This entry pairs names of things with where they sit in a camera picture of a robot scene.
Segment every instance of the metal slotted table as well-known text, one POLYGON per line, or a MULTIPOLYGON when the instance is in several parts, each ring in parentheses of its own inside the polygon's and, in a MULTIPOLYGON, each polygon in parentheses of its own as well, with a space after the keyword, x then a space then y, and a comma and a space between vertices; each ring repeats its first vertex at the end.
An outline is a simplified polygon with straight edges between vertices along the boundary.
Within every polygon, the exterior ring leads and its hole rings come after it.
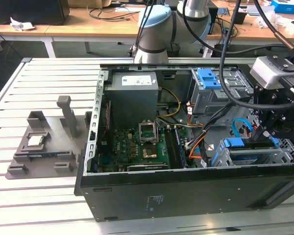
MULTIPOLYGON (((253 59, 227 62, 252 64, 253 59)), ((219 64, 219 59, 170 59, 171 63, 219 64)), ((7 180, 5 173, 32 110, 61 116, 59 95, 70 95, 76 115, 91 111, 100 64, 127 58, 24 59, 0 92, 0 234, 294 234, 294 196, 269 211, 96 223, 84 197, 74 196, 75 177, 7 180), (231 232, 235 227, 241 231, 231 232)))

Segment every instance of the gray power supply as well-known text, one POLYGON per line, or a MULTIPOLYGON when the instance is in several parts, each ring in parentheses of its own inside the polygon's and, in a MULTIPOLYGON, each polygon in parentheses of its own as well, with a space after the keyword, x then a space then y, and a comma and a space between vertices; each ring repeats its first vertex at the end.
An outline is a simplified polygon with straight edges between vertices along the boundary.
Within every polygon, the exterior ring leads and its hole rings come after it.
POLYGON ((144 120, 155 120, 158 100, 155 72, 118 72, 112 81, 105 86, 105 94, 111 100, 116 128, 134 128, 144 120))

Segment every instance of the blue cable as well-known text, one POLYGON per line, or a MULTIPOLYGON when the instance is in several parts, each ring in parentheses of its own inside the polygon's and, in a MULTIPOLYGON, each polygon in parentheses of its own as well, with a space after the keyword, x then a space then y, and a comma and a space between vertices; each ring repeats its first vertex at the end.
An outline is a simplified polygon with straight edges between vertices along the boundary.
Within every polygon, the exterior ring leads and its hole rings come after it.
POLYGON ((232 121, 232 129, 233 129, 233 133, 235 134, 236 137, 240 137, 240 133, 236 130, 235 127, 235 122, 236 121, 242 121, 243 123, 245 123, 245 125, 249 128, 249 130, 252 132, 253 131, 253 127, 251 126, 251 124, 244 118, 235 118, 232 121))

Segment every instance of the floor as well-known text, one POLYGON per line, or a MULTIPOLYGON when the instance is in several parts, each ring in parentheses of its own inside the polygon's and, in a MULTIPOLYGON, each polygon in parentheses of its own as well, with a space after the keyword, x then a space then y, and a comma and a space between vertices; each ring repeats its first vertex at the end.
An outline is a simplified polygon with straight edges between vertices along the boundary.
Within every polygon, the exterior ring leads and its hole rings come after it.
MULTIPOLYGON (((2 42, 3 51, 0 52, 0 90, 5 85, 11 74, 18 66, 21 58, 9 45, 12 43, 12 47, 22 57, 48 57, 45 45, 41 42, 2 42)), ((90 43, 92 51, 89 54, 85 51, 83 42, 55 42, 54 49, 57 57, 127 57, 131 44, 116 43, 90 43)), ((246 48, 246 46, 231 46, 230 50, 240 50, 246 48)), ((183 44, 179 52, 179 57, 201 57, 202 55, 198 52, 198 44, 183 44)), ((283 49, 275 48, 272 51, 260 50, 257 55, 267 55, 274 53, 279 55, 283 53, 283 49)), ((253 52, 241 55, 241 57, 255 57, 253 52)))

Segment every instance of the desk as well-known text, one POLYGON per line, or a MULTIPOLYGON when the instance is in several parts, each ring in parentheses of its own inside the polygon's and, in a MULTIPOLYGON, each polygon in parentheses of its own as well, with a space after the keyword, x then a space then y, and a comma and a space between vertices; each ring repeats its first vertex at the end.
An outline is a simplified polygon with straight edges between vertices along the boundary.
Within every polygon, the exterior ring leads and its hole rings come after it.
MULTIPOLYGON (((227 58, 225 64, 254 63, 227 58)), ((60 234, 294 234, 294 195, 273 210, 242 211, 96 223, 84 197, 73 194, 75 177, 7 180, 31 110, 62 116, 59 95, 71 96, 75 115, 92 110, 99 65, 131 63, 131 58, 43 58, 20 63, 0 92, 0 235, 60 234), (236 227, 241 231, 226 231, 236 227)), ((169 58, 170 63, 214 64, 219 58, 169 58)))
MULTIPOLYGON (((232 10, 234 3, 228 3, 221 0, 213 1, 218 7, 228 7, 232 10)), ((52 42, 85 42, 86 51, 90 52, 88 42, 125 42, 133 43, 135 41, 138 26, 135 20, 138 14, 133 15, 131 20, 126 22, 104 22, 91 18, 86 9, 70 9, 70 16, 64 25, 36 25, 36 29, 18 32, 9 25, 0 25, 0 34, 10 41, 41 41, 45 43, 49 57, 56 57, 52 42)), ((102 13, 101 17, 111 17, 122 15, 124 13, 102 13)), ((285 17, 294 18, 294 15, 284 15, 285 17)), ((225 20, 230 21, 230 17, 223 16, 225 20)), ((258 28, 253 22, 256 18, 246 16, 243 25, 236 25, 239 34, 232 40, 236 45, 264 45, 268 43, 278 43, 273 33, 268 28, 258 28)), ((294 35, 285 36, 294 42, 294 35)), ((221 37, 221 30, 215 25, 213 34, 208 35, 205 41, 214 46, 221 37)), ((205 49, 204 56, 211 55, 211 51, 205 49)))

